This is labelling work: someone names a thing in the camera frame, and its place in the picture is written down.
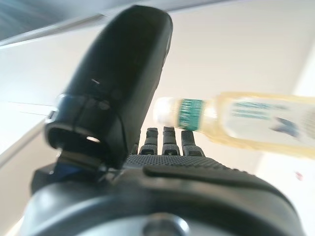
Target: robotic hand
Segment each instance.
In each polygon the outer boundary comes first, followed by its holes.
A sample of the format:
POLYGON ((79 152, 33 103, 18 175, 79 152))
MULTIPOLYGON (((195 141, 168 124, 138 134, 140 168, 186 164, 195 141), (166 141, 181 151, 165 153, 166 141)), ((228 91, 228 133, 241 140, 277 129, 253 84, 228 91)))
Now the robotic hand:
POLYGON ((34 173, 22 236, 302 236, 276 188, 204 156, 193 134, 140 129, 167 56, 172 21, 133 6, 99 35, 47 118, 56 163, 34 173))

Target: bottle label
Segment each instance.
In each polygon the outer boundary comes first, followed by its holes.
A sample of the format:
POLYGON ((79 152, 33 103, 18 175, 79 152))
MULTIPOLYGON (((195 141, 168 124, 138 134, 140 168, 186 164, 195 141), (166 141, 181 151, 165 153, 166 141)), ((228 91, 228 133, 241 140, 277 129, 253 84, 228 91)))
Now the bottle label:
POLYGON ((243 97, 226 108, 221 122, 230 137, 315 147, 315 104, 243 97))
POLYGON ((197 130, 202 106, 202 100, 183 99, 179 109, 178 127, 191 131, 197 130))

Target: bottle cap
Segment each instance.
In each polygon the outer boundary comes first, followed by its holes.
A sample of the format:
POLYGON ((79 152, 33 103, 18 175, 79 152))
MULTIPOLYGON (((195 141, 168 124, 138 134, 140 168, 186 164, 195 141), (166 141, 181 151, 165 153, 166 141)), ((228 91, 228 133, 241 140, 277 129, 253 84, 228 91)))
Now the bottle cap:
POLYGON ((175 103, 178 99, 173 97, 162 97, 157 99, 153 109, 155 122, 167 127, 176 126, 175 103))

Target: green bottle cap band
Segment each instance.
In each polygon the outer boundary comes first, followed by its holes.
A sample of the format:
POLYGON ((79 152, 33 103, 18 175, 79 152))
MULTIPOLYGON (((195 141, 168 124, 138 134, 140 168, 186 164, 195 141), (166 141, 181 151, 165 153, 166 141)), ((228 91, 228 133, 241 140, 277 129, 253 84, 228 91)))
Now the green bottle cap band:
POLYGON ((191 131, 197 130, 199 128, 202 106, 202 100, 183 99, 179 109, 178 127, 191 131))

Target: plastic bottle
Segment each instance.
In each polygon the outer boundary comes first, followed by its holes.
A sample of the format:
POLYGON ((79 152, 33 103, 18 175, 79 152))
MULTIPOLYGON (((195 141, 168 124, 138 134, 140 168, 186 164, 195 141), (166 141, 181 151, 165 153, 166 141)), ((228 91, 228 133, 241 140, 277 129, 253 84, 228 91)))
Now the plastic bottle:
POLYGON ((212 142, 315 159, 315 98, 248 92, 208 101, 160 98, 154 118, 212 142))

